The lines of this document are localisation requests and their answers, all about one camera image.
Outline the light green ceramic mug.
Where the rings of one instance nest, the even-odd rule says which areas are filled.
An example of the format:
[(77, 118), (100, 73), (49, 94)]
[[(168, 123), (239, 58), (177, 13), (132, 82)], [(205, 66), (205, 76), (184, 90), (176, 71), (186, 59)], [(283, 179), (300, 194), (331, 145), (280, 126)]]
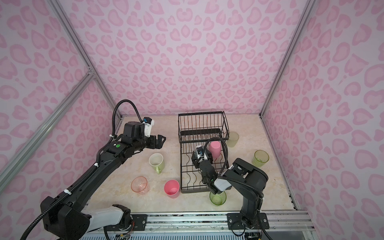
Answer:
[(164, 157), (160, 153), (152, 154), (149, 158), (149, 164), (152, 166), (152, 168), (156, 171), (158, 175), (161, 174), (162, 171), (165, 169)]

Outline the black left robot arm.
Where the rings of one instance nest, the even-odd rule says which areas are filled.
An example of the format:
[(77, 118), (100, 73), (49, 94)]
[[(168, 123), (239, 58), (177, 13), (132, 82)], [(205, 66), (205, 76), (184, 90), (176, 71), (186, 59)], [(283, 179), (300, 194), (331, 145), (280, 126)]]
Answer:
[(116, 169), (144, 149), (161, 149), (166, 137), (151, 135), (154, 120), (128, 122), (119, 136), (112, 136), (97, 152), (96, 162), (69, 188), (56, 198), (47, 197), (41, 203), (46, 231), (62, 240), (79, 240), (84, 234), (115, 226), (130, 231), (134, 221), (129, 208), (114, 204), (107, 209), (86, 213), (83, 209), (93, 193)]

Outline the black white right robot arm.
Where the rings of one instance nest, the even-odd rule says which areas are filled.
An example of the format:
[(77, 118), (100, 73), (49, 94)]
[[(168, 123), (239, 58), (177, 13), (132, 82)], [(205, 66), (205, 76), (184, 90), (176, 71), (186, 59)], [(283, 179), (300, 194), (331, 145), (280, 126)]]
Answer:
[(244, 227), (253, 229), (260, 224), (263, 191), (269, 180), (264, 171), (237, 158), (228, 169), (219, 174), (213, 166), (212, 155), (202, 150), (193, 152), (192, 162), (200, 171), (202, 182), (213, 194), (220, 194), (233, 187), (243, 196), (240, 216)]

